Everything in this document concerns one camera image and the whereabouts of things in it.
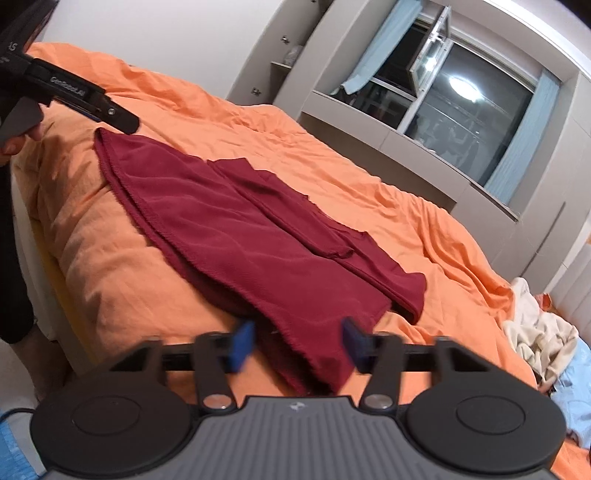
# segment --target folded red fabric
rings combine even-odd
[[[255,319],[261,350],[297,394],[335,393],[349,377],[343,318],[367,332],[390,308],[418,321],[423,274],[246,159],[205,162],[105,129],[95,149],[140,230],[210,302]]]

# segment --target gray ridged plate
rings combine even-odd
[[[349,399],[250,398],[236,414],[210,417],[173,460],[134,480],[461,480],[416,452],[393,420]],[[548,471],[524,480],[550,480]],[[51,472],[46,480],[71,477]]]

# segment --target glass pane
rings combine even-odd
[[[361,89],[352,106],[392,128],[398,128],[411,104],[411,100],[381,85],[369,82]]]
[[[414,88],[408,74],[408,66],[413,62],[423,44],[427,31],[426,27],[415,23],[403,36],[375,77],[413,95]]]
[[[484,185],[532,96],[492,63],[454,45],[406,135]]]
[[[449,30],[450,14],[451,8],[441,8],[435,23],[428,34],[428,39],[424,45],[421,45],[421,50],[417,52],[416,58],[412,65],[409,66],[415,95],[418,95],[419,92],[424,90],[425,83],[428,80],[430,73],[435,70],[435,67],[441,59],[443,47],[447,40],[447,32]]]
[[[443,51],[444,43],[445,40],[442,38],[437,38],[434,42],[432,42],[426,54],[423,55],[416,69],[413,71],[417,94],[420,90],[424,90],[423,86],[425,81],[428,79],[429,74],[435,70],[437,61],[439,60],[441,52]]]

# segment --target wrinkled bedding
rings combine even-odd
[[[204,159],[246,157],[254,168],[269,170],[309,195],[338,222],[369,232],[406,272],[424,273],[427,292],[419,323],[411,326],[388,312],[377,331],[419,344],[452,337],[535,387],[530,367],[501,330],[514,314],[509,284],[447,212],[381,183],[275,107],[238,107],[193,84],[68,45],[36,44],[30,53],[102,85],[141,117],[140,134]],[[230,329],[233,319],[166,263],[117,202],[100,174],[95,129],[93,122],[53,105],[46,110],[44,140],[29,142],[15,160],[29,213],[41,222],[85,319],[89,348],[104,358],[146,336],[184,342]],[[353,374],[342,393],[359,398],[366,380]],[[259,353],[231,382],[239,401],[247,394],[290,393]],[[191,395],[188,377],[179,376],[174,386]],[[427,386],[428,376],[405,374],[401,402]],[[561,478],[590,478],[588,452],[567,441],[554,472]]]

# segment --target cabinet door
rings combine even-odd
[[[506,280],[523,276],[533,293],[540,293],[552,280],[591,207],[588,189],[580,184],[587,175],[589,141],[579,124],[568,118],[514,235],[492,263]]]
[[[457,201],[452,217],[470,232],[489,262],[495,259],[515,230],[516,220],[473,184]]]
[[[292,47],[306,43],[325,7],[311,0],[284,0],[246,61],[228,100],[237,105],[273,103],[285,74],[271,62],[282,63]]]

